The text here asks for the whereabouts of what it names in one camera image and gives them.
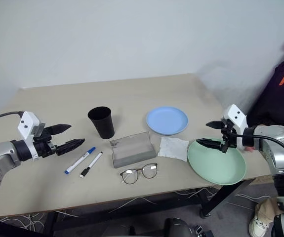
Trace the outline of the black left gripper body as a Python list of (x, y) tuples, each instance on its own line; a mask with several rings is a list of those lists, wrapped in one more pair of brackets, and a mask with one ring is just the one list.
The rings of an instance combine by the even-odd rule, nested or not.
[(57, 145), (52, 143), (52, 135), (54, 135), (54, 128), (46, 127), (40, 136), (33, 138), (33, 145), (39, 157), (45, 158), (56, 153)]

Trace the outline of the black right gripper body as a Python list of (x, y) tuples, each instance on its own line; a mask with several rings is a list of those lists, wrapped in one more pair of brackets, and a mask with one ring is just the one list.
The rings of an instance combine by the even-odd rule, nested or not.
[(221, 128), (222, 139), (224, 144), (221, 145), (221, 152), (226, 153), (229, 148), (237, 147), (236, 130), (234, 124), (229, 119), (222, 119), (223, 127)]

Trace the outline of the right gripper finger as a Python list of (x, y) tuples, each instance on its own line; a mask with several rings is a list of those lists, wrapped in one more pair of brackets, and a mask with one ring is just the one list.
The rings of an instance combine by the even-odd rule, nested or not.
[(204, 147), (211, 148), (211, 149), (221, 149), (222, 148), (222, 143), (220, 141), (215, 141), (212, 139), (201, 138), (201, 139), (197, 139), (196, 142)]
[(223, 128), (223, 122), (220, 120), (214, 120), (206, 123), (206, 126), (211, 128)]

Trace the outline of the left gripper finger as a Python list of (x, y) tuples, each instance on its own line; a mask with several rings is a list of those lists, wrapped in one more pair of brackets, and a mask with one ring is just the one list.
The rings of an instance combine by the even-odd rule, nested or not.
[(50, 134), (57, 135), (63, 133), (67, 129), (71, 128), (72, 126), (69, 124), (57, 124), (50, 127)]
[(63, 145), (56, 147), (56, 154), (61, 156), (65, 153), (71, 152), (84, 143), (85, 139), (73, 139)]

